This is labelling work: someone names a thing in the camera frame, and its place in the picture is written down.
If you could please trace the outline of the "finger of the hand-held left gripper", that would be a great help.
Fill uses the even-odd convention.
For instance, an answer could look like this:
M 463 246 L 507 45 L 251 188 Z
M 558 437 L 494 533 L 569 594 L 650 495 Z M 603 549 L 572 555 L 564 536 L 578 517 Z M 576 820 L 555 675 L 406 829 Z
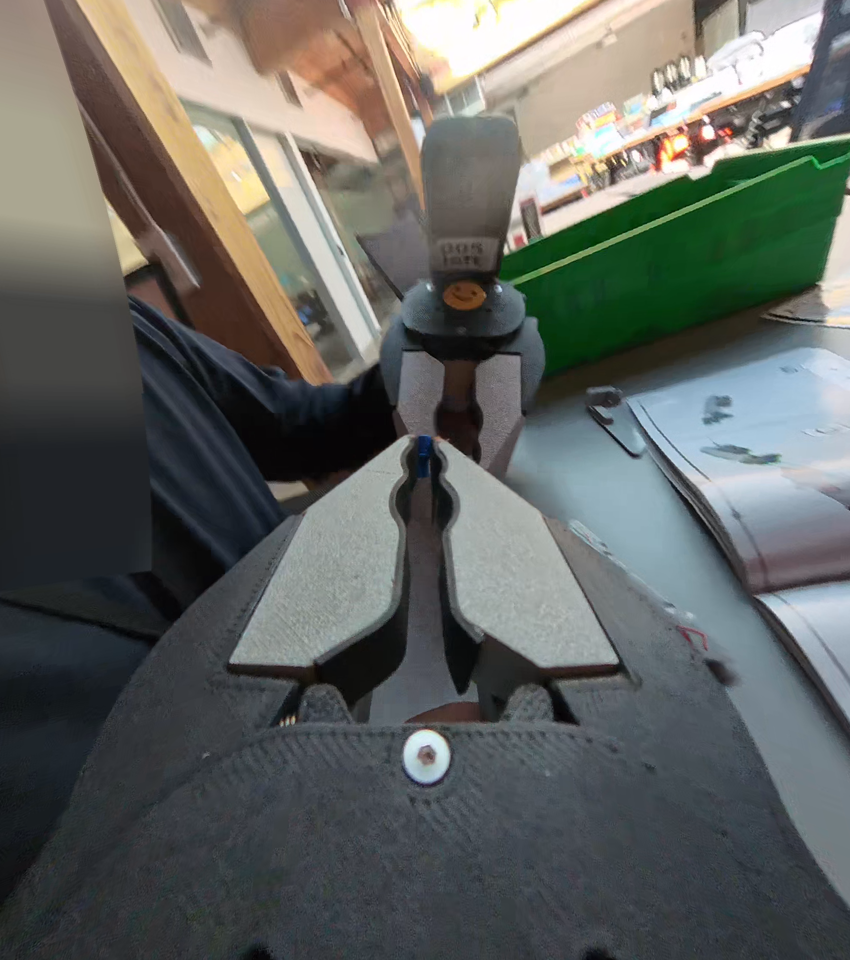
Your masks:
M 497 354 L 476 367 L 477 457 L 494 476 L 507 473 L 525 426 L 522 386 L 522 358 L 518 354 Z
M 424 351 L 403 352 L 395 402 L 400 435 L 454 438 L 456 396 L 446 390 L 446 372 L 441 361 Z

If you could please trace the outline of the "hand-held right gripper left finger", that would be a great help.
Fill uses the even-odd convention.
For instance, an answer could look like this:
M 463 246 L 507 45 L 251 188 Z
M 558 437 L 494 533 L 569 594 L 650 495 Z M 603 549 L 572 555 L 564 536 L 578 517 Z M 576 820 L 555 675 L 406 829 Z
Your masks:
M 336 688 L 356 703 L 407 650 L 411 437 L 299 517 L 229 657 L 231 671 Z

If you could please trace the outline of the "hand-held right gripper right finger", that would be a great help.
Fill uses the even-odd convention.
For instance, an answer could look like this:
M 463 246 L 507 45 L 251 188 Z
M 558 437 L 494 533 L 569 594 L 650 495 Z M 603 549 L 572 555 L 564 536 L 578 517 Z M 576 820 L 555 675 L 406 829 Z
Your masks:
M 611 676 L 621 661 L 539 510 L 445 440 L 432 445 L 444 653 L 458 692 Z

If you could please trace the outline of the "person's left forearm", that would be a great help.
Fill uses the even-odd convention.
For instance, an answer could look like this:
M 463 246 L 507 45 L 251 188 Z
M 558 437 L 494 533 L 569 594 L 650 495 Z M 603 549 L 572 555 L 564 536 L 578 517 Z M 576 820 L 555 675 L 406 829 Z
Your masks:
M 256 366 L 136 297 L 128 303 L 143 381 L 171 389 L 191 431 L 236 440 L 264 481 L 353 471 L 397 439 L 378 366 L 347 383 L 311 385 Z

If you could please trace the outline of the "dark grey flat lego piece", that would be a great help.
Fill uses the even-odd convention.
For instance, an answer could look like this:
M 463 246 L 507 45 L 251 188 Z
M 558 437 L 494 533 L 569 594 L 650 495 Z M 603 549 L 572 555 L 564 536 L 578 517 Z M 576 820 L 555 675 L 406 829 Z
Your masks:
M 647 443 L 634 414 L 626 399 L 622 406 L 614 411 L 615 422 L 612 426 L 600 426 L 616 444 L 632 459 L 641 459 L 647 451 Z

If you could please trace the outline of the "lego instruction booklet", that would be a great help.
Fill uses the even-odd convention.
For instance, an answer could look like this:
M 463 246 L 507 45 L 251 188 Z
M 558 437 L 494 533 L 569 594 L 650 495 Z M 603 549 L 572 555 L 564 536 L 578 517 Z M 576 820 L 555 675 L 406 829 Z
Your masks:
M 850 733 L 850 361 L 804 347 L 628 406 Z

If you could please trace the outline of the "person's left hand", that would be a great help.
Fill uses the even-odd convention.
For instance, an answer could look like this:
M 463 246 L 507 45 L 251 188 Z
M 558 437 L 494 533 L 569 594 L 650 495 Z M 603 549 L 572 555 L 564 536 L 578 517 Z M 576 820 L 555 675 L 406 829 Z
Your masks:
M 442 396 L 434 414 L 434 434 L 451 443 L 459 452 L 480 461 L 479 435 L 482 426 L 476 395 L 477 364 L 446 361 Z

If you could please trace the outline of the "clear water bottle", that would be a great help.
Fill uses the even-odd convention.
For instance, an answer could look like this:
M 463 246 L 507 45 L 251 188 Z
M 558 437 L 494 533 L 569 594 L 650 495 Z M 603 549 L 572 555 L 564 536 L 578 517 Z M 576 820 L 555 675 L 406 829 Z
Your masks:
M 550 182 L 550 168 L 539 159 L 527 162 L 519 172 L 513 221 L 517 225 L 516 235 L 523 239 L 513 241 L 516 247 L 525 246 L 542 236 L 541 194 Z

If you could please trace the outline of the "dark fabric chair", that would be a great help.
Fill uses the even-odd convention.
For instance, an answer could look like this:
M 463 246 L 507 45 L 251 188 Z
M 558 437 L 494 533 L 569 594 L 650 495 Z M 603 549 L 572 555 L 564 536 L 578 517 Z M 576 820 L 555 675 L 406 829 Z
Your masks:
M 358 233 L 356 241 L 399 301 L 430 276 L 426 233 L 420 215 L 412 210 L 404 211 L 387 229 Z

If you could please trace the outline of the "long wooden workbench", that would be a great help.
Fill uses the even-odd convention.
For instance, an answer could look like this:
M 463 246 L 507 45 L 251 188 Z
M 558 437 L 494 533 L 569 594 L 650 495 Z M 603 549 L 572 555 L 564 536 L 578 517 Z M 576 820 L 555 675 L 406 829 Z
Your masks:
M 638 98 L 625 113 L 607 109 L 583 119 L 578 133 L 536 162 L 539 210 L 551 214 L 636 178 L 710 166 L 731 147 L 755 148 L 761 123 L 788 113 L 812 64 L 740 60 L 670 94 Z

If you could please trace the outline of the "green plastic bin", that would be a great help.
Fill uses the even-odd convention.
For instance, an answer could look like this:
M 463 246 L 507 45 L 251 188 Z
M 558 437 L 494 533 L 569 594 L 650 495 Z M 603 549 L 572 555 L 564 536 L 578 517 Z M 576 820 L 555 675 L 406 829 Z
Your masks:
M 750 150 L 508 254 L 546 376 L 815 286 L 849 178 L 850 133 Z

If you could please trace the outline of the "person's dark navy shirt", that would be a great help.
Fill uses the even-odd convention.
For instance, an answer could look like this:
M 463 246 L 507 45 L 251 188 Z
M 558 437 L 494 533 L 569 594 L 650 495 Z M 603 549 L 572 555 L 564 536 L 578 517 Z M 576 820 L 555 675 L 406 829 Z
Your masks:
M 0 906 L 153 645 L 285 518 L 266 482 L 153 490 L 153 570 L 0 595 Z

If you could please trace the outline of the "large wooden post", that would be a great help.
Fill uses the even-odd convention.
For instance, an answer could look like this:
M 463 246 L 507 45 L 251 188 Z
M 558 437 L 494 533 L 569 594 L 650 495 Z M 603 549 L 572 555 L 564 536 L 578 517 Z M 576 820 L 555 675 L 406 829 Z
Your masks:
M 122 2 L 46 2 L 102 190 L 191 324 L 260 366 L 332 381 Z

